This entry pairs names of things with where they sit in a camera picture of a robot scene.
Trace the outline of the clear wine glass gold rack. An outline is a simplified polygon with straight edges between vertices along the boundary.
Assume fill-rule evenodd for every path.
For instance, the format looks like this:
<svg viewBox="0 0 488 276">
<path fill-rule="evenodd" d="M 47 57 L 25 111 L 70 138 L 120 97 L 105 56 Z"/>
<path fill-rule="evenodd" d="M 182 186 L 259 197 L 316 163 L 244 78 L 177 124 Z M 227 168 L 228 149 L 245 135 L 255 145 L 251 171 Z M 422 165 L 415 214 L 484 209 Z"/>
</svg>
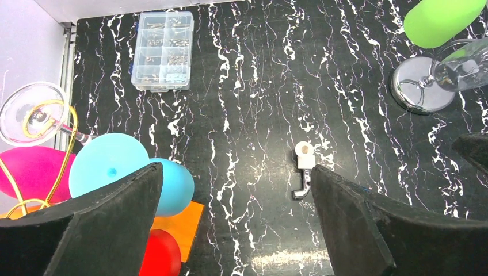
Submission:
<svg viewBox="0 0 488 276">
<path fill-rule="evenodd" d="M 75 131 L 75 109 L 66 92 L 50 82 L 33 82 L 13 92 L 1 106 L 1 139 L 14 147 L 45 143 L 65 133 L 82 145 L 96 138 Z"/>
</svg>

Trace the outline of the light blue wine glass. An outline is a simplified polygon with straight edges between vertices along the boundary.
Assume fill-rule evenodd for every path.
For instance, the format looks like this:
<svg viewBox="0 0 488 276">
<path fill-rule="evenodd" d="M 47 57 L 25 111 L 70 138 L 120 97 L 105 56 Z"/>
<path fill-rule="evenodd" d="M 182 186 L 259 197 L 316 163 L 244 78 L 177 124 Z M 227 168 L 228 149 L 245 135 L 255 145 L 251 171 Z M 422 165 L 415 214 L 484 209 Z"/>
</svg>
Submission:
<svg viewBox="0 0 488 276">
<path fill-rule="evenodd" d="M 163 167 L 162 191 L 157 217 L 171 217 L 181 213 L 190 204 L 195 192 L 195 181 L 190 171 L 181 164 L 164 158 L 150 158 L 143 144 L 123 133 L 108 133 L 95 138 L 77 153 L 68 177 L 72 198 L 118 181 L 150 164 Z"/>
</svg>

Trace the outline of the pink wine glass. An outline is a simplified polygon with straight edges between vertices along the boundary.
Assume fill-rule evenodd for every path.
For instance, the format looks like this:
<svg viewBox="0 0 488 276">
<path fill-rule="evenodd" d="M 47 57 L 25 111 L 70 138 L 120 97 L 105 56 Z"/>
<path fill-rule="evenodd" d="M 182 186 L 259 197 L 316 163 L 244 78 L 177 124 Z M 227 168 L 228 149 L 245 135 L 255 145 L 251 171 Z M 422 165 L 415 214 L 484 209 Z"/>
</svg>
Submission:
<svg viewBox="0 0 488 276">
<path fill-rule="evenodd" d="M 1 159 L 18 184 L 23 199 L 47 197 L 58 176 L 64 157 L 64 151 L 43 146 L 17 147 L 1 153 Z M 50 203 L 59 203 L 71 198 L 68 178 L 75 157 L 76 154 L 70 154 L 62 180 Z M 1 192 L 17 198 L 2 169 Z"/>
</svg>

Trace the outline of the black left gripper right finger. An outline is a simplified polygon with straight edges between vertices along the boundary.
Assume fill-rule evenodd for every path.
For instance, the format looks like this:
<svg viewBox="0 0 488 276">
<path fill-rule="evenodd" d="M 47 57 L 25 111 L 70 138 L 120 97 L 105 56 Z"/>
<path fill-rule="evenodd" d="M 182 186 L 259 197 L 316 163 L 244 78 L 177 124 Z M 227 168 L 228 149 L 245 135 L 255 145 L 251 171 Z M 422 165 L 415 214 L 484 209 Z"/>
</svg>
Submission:
<svg viewBox="0 0 488 276">
<path fill-rule="evenodd" d="M 311 193 L 335 275 L 486 275 L 487 222 L 416 208 L 326 167 Z"/>
</svg>

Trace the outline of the orange wooden rack base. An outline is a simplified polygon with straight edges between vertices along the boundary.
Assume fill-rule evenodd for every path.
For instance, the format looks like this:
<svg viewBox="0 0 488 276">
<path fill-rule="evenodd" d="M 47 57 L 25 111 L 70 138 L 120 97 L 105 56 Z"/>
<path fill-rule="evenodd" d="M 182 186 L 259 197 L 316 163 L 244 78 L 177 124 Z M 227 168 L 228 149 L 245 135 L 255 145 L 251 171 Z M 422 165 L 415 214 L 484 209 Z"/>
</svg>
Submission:
<svg viewBox="0 0 488 276">
<path fill-rule="evenodd" d="M 202 212 L 202 204 L 191 202 L 175 216 L 155 216 L 150 230 L 170 233 L 186 262 Z M 61 265 L 88 264 L 96 257 L 111 265 L 116 250 L 122 250 L 126 267 L 135 267 L 148 244 L 147 223 L 144 207 L 126 198 L 25 200 L 1 214 L 1 272 L 45 273 Z"/>
</svg>

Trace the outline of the green wine glass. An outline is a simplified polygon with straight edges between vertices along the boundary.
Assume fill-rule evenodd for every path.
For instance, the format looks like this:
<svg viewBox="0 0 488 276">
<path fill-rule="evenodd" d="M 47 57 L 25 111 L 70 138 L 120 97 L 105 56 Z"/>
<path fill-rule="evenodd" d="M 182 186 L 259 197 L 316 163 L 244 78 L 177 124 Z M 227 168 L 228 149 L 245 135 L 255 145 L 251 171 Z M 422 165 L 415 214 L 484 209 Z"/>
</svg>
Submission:
<svg viewBox="0 0 488 276">
<path fill-rule="evenodd" d="M 407 38 L 416 46 L 442 46 L 467 28 L 486 6 L 484 0 L 423 0 L 403 20 Z"/>
</svg>

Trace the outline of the clear plastic screw box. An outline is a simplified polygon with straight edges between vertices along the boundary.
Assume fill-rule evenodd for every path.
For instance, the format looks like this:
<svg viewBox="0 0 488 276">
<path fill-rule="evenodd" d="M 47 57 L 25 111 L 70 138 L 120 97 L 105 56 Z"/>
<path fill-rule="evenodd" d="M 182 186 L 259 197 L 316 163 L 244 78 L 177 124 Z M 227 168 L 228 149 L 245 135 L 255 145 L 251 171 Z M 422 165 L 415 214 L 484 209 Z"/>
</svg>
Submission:
<svg viewBox="0 0 488 276">
<path fill-rule="evenodd" d="M 189 11 L 140 15 L 131 83 L 153 93 L 189 90 L 194 17 Z"/>
</svg>

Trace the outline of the red wine glass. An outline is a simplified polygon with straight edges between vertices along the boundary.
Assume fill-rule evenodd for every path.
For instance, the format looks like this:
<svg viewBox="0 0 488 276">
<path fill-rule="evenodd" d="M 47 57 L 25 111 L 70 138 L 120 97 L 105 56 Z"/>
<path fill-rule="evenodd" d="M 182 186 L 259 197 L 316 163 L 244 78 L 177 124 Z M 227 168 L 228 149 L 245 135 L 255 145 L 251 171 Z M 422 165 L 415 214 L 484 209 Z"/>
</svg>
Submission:
<svg viewBox="0 0 488 276">
<path fill-rule="evenodd" d="M 181 270 L 181 252 L 176 239 L 161 229 L 152 229 L 139 275 L 174 276 Z"/>
</svg>

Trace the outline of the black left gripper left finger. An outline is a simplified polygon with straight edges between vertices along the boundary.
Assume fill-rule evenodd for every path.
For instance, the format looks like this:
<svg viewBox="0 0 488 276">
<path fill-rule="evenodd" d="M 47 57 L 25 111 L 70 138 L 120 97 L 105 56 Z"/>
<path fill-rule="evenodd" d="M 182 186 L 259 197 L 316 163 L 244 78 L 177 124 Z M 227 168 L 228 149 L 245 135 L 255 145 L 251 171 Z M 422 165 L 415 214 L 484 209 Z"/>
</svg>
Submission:
<svg viewBox="0 0 488 276">
<path fill-rule="evenodd" d="M 15 220 L 1 220 L 2 275 L 138 275 L 163 166 Z"/>
</svg>

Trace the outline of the clear wine glass silver rack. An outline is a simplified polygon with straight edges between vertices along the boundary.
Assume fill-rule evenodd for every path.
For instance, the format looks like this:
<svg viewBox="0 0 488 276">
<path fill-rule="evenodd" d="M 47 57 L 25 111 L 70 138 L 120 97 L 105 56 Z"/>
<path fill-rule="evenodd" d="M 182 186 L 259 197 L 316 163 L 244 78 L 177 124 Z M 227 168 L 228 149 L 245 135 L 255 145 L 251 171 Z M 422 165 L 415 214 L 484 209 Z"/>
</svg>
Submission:
<svg viewBox="0 0 488 276">
<path fill-rule="evenodd" d="M 461 46 L 439 61 L 433 70 L 437 83 L 448 91 L 465 91 L 487 85 L 487 38 L 452 41 L 441 50 Z"/>
</svg>

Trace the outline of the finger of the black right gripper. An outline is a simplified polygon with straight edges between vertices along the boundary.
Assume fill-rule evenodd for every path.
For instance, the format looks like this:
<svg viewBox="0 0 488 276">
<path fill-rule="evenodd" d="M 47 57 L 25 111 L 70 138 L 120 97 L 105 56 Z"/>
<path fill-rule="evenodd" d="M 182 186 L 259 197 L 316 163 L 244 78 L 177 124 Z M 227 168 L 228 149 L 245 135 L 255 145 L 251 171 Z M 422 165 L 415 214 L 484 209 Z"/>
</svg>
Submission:
<svg viewBox="0 0 488 276">
<path fill-rule="evenodd" d="M 454 141 L 452 149 L 487 175 L 487 133 L 461 135 Z"/>
</svg>

